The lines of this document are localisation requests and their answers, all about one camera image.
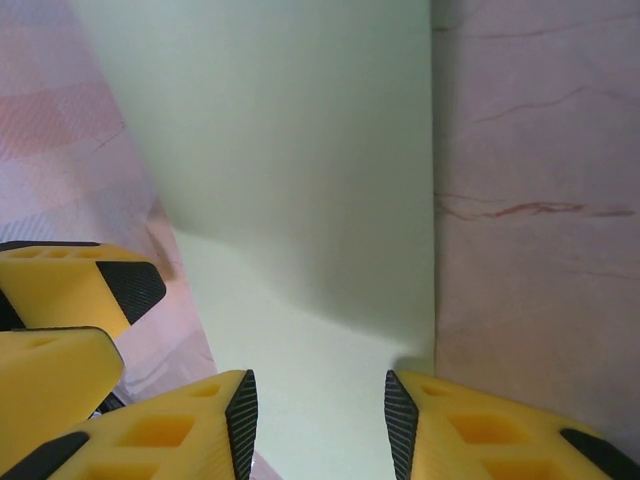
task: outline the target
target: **marble wall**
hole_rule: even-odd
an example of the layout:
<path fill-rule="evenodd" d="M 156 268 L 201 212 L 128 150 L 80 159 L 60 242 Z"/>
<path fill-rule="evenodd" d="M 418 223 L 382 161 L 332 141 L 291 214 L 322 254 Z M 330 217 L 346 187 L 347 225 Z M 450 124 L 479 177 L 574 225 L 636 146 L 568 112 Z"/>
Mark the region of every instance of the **marble wall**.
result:
<path fill-rule="evenodd" d="M 640 3 L 434 0 L 438 374 L 640 458 Z"/>

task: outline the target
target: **white wall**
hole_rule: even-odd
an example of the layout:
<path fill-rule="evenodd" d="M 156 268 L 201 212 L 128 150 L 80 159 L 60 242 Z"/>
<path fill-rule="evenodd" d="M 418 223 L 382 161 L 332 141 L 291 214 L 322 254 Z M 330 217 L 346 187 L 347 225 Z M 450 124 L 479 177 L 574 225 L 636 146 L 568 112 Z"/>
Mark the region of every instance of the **white wall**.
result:
<path fill-rule="evenodd" d="M 259 449 L 392 478 L 384 370 L 433 338 L 428 2 L 74 3 L 214 358 L 256 370 Z"/>

